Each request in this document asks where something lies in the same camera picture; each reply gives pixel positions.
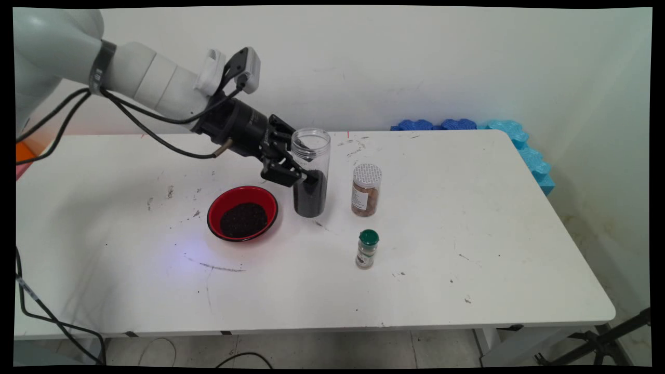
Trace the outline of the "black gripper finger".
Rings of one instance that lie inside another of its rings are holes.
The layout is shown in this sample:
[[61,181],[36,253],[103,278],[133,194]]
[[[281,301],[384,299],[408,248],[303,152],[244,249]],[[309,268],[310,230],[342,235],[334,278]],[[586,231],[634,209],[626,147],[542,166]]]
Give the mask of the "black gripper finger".
[[296,184],[317,184],[321,178],[317,173],[302,168],[287,150],[269,150],[261,156],[263,168],[260,176],[275,184],[292,187]]
[[282,144],[285,146],[286,151],[290,152],[292,136],[296,130],[275,114],[269,116],[268,123],[268,133],[271,141]]

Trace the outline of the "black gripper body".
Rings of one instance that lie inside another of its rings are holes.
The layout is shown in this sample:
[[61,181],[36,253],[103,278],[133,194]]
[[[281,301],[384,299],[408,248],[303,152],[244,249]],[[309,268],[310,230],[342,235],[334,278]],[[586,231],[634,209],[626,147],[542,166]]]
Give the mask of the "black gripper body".
[[193,126],[195,134],[206,135],[219,146],[231,140],[230,151],[243,157],[263,158],[262,148],[270,128],[268,117],[226,95],[214,95],[206,108],[211,111],[197,120]]

